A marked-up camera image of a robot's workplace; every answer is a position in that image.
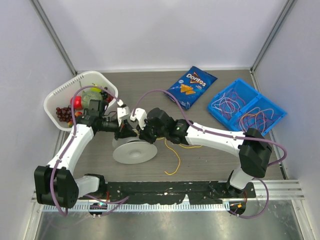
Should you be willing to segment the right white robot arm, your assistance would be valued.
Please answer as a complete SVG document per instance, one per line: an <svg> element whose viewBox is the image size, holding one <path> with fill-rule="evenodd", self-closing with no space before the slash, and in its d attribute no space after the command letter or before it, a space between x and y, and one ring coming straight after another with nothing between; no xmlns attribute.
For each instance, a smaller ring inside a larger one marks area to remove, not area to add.
<svg viewBox="0 0 320 240"><path fill-rule="evenodd" d="M266 175L272 147L254 128L247 132L218 130L185 119L175 120L158 107L150 112L137 108L130 119L138 122L139 138L150 144L165 138L176 145L205 146L238 157L239 166L231 172L225 186L230 197L238 197L252 179Z"/></svg>

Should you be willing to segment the translucent white spool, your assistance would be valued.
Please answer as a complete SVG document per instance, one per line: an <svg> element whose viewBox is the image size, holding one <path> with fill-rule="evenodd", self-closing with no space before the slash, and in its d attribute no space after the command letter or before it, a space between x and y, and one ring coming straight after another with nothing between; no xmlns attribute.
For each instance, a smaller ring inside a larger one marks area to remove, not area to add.
<svg viewBox="0 0 320 240"><path fill-rule="evenodd" d="M155 145L136 137L119 138L112 140L114 147L113 158L121 164L134 165L145 163L157 155Z"/></svg>

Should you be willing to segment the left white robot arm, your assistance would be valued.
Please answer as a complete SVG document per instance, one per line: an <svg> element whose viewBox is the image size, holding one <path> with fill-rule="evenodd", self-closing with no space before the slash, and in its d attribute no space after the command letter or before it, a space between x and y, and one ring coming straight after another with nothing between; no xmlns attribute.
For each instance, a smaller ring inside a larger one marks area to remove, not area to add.
<svg viewBox="0 0 320 240"><path fill-rule="evenodd" d="M116 139L135 137L128 123L129 107L118 102L117 118L105 117L108 103L91 100L83 114L75 118L75 125L56 156L45 166L34 171L35 193L39 204L71 209L77 200L90 194L100 200L107 192L105 178L99 174L86 174L82 178L73 176L75 166L87 144L97 132L114 133Z"/></svg>

